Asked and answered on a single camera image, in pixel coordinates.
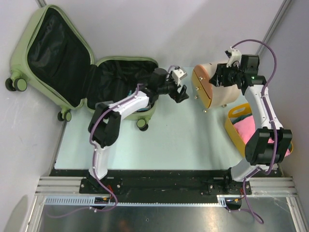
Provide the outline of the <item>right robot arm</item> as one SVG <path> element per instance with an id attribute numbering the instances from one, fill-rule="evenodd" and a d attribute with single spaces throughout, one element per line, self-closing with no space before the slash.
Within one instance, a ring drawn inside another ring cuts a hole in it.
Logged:
<path id="1" fill-rule="evenodd" d="M 223 189 L 234 194 L 240 182 L 246 183 L 258 172 L 269 175 L 275 164 L 281 163 L 292 140 L 292 132 L 278 120 L 268 94 L 267 80 L 258 74 L 258 55 L 243 55 L 226 51 L 228 61 L 218 63 L 210 83 L 216 87 L 237 86 L 249 103 L 255 132 L 245 145 L 245 157 L 229 168 Z"/>

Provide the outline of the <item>teal fabric garment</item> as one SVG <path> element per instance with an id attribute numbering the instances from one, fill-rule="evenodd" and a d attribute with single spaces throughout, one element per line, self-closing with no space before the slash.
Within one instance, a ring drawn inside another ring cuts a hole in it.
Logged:
<path id="1" fill-rule="evenodd" d="M 240 121 L 242 121 L 245 118 L 250 117 L 250 116 L 252 116 L 252 114 L 241 115 L 241 116 L 237 117 L 235 120 L 233 120 L 232 124 L 234 125 L 234 124 L 236 124 L 236 123 L 238 123 L 238 122 L 240 122 Z"/>

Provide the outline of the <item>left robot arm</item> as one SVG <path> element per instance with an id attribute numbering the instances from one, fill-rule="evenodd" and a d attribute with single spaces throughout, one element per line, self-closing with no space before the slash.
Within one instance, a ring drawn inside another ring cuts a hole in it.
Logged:
<path id="1" fill-rule="evenodd" d="M 121 121 L 153 104 L 160 95 L 169 95 L 176 103 L 188 99 L 187 87 L 181 85 L 181 80 L 186 76 L 186 70 L 176 65 L 172 65 L 168 71 L 156 68 L 145 84 L 137 84 L 131 95 L 113 104 L 97 104 L 88 126 L 89 142 L 94 147 L 92 167 L 89 170 L 94 178 L 89 186 L 94 192 L 102 193 L 107 187 L 103 177 L 108 172 L 109 148 L 118 139 Z"/>

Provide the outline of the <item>pink fabric garment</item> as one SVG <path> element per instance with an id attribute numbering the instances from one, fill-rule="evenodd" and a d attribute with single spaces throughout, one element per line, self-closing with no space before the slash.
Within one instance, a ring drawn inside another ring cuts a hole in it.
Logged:
<path id="1" fill-rule="evenodd" d="M 245 157 L 245 146 L 256 131 L 253 115 L 234 124 L 233 127 L 234 134 L 231 140 L 240 154 Z"/>

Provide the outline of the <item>white cylindrical container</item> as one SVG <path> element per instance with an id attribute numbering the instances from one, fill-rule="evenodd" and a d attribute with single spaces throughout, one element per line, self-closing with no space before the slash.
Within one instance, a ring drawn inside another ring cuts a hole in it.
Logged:
<path id="1" fill-rule="evenodd" d="M 230 87 L 216 87 L 209 81 L 214 76 L 217 63 L 198 64 L 192 71 L 192 86 L 195 99 L 199 99 L 204 109 L 225 107 L 239 97 L 241 90 L 236 85 Z"/>

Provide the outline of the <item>yellow plastic basket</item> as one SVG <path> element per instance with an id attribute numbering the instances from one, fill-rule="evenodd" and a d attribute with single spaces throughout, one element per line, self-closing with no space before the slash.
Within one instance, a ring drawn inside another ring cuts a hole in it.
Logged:
<path id="1" fill-rule="evenodd" d="M 255 121 L 249 103 L 232 108 L 225 121 L 225 130 L 242 157 L 251 165 L 280 163 L 291 153 L 292 132 L 272 128 L 274 120 L 267 120 L 269 126 L 260 126 Z"/>

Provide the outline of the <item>green hard-shell suitcase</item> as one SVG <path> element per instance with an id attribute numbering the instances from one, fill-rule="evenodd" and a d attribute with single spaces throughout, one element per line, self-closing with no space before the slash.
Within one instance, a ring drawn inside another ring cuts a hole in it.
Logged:
<path id="1" fill-rule="evenodd" d="M 104 57 L 94 53 L 65 12 L 56 5 L 36 10 L 11 56 L 5 86 L 23 92 L 33 86 L 60 107 L 59 121 L 71 111 L 99 102 L 118 102 L 143 84 L 158 63 L 147 57 Z"/>

